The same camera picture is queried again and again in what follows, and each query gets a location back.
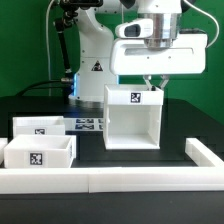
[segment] white container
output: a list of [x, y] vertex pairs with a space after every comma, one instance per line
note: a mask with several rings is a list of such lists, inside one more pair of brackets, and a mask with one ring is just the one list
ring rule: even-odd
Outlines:
[[0, 165], [3, 162], [4, 159], [4, 148], [8, 144], [7, 138], [0, 138]]
[[5, 168], [68, 168], [76, 157], [75, 136], [19, 135], [4, 149]]
[[13, 136], [17, 135], [65, 135], [63, 116], [14, 117]]
[[104, 102], [106, 149], [159, 149], [163, 91], [145, 85], [107, 85]]

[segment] black tabletop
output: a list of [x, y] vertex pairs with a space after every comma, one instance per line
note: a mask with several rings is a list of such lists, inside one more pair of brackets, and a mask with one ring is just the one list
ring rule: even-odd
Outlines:
[[[12, 117], [101, 118], [102, 110], [66, 105], [59, 97], [0, 98], [0, 137], [12, 138]], [[182, 100], [166, 99], [160, 150], [107, 151], [102, 132], [78, 136], [73, 167], [194, 166], [185, 141], [196, 137], [224, 159], [224, 126]], [[0, 195], [1, 223], [223, 223], [224, 192], [128, 192]]]

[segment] green wall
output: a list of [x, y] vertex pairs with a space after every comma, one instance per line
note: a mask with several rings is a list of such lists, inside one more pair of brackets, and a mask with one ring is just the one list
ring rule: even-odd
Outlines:
[[[0, 96], [14, 95], [26, 86], [48, 79], [45, 44], [45, 13], [48, 0], [9, 0], [0, 2]], [[218, 41], [207, 50], [207, 67], [197, 76], [171, 78], [165, 94], [170, 98], [185, 99], [224, 124], [224, 1], [198, 0], [197, 6], [213, 14], [220, 24]], [[61, 10], [50, 14], [50, 24], [60, 17]], [[126, 21], [135, 14], [128, 14]], [[119, 15], [97, 16], [100, 22], [114, 30]], [[207, 17], [189, 10], [182, 17], [182, 27], [205, 30], [210, 39], [215, 26]], [[66, 31], [72, 67], [79, 67], [79, 41], [77, 29]], [[50, 25], [52, 76], [64, 75], [61, 52], [53, 25]], [[138, 77], [122, 77], [122, 83], [143, 83]]]

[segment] warning label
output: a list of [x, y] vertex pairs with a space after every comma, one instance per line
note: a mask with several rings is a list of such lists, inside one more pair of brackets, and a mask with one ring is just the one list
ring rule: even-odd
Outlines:
[[103, 71], [103, 68], [99, 61], [97, 61], [96, 64], [93, 66], [92, 71], [94, 71], [94, 72], [102, 72]]

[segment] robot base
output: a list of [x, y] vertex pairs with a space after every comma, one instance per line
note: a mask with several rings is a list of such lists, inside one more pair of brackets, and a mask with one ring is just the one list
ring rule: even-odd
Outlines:
[[78, 106], [78, 107], [84, 107], [84, 108], [91, 108], [91, 109], [102, 109], [103, 108], [103, 100], [102, 101], [97, 101], [97, 100], [91, 100], [91, 99], [77, 99], [76, 96], [70, 95], [69, 96], [69, 104], [73, 106]]

